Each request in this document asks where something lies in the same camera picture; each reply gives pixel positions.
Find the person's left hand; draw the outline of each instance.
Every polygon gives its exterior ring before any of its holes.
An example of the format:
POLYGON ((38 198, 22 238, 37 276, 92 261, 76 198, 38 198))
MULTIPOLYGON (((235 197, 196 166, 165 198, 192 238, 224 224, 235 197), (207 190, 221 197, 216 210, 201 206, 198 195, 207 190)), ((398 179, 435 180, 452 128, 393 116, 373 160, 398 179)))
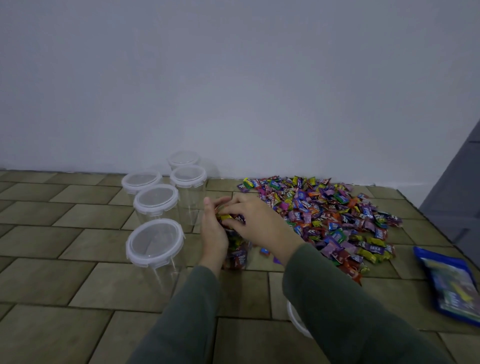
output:
POLYGON ((225 229, 218 223, 215 213, 219 205, 230 199, 228 196, 213 202, 209 197, 204 199, 204 216, 200 226, 203 254, 199 265, 209 268, 217 277, 227 256, 228 238, 225 229))

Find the sleeve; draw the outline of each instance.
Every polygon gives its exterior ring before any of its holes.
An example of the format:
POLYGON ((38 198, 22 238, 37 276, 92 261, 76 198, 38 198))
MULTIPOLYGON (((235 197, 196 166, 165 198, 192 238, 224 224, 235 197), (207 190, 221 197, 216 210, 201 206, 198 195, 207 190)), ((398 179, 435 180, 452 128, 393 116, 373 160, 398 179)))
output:
POLYGON ((208 268, 195 267, 128 363, 203 363, 219 301, 218 279, 208 268))
POLYGON ((452 363, 309 244, 290 258, 283 293, 331 363, 452 363))

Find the blue plastic bag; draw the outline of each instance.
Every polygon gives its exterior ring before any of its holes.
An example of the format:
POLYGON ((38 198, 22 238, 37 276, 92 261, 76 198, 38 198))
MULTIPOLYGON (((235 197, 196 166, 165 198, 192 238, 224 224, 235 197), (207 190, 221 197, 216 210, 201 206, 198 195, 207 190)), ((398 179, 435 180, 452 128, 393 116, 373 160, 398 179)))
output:
POLYGON ((413 253, 423 265, 436 292, 435 307, 441 313, 480 327, 480 295, 465 260, 415 246, 413 253))

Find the round container lid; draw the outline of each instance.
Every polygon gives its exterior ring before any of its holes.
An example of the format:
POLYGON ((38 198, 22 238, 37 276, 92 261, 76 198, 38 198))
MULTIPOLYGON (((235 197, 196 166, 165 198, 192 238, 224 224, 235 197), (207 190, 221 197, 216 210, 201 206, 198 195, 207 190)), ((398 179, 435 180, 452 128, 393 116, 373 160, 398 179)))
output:
POLYGON ((288 312, 288 316, 289 316, 290 321, 292 322, 293 326, 295 326, 297 328, 297 330, 300 331, 306 337, 313 339, 310 331, 307 330, 307 328, 305 327, 305 324, 301 320, 297 310, 295 309, 295 307, 293 307, 293 305, 290 303, 290 301, 288 301, 288 303, 287 303, 287 312, 288 312))
POLYGON ((169 165, 175 167, 195 164, 198 163, 199 160, 200 156, 197 152, 192 152, 188 150, 182 150, 180 152, 173 153, 170 157, 167 158, 169 165))
POLYGON ((141 214, 158 216, 174 207, 178 199, 179 191, 171 184, 156 184, 137 193, 133 207, 141 214))
POLYGON ((182 188, 201 186, 207 179, 207 172, 203 167, 189 165, 178 167, 170 174, 170 181, 182 188))
POLYGON ((141 170, 127 174, 121 180, 121 185, 129 194, 136 194, 145 187, 162 181, 162 175, 156 170, 141 170))
POLYGON ((183 246, 179 223, 159 218, 136 228, 127 240, 127 258, 136 266, 158 268, 168 264, 183 246))

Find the person's right hand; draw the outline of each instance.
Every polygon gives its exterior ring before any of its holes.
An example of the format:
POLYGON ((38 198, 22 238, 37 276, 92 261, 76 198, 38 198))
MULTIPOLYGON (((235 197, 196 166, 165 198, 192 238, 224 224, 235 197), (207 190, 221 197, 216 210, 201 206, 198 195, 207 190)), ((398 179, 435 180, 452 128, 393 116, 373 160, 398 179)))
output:
POLYGON ((236 194, 220 209, 219 214, 243 215, 245 224, 232 218, 223 220, 222 224, 253 244, 271 251, 283 265, 304 243, 279 214, 253 194, 236 194))

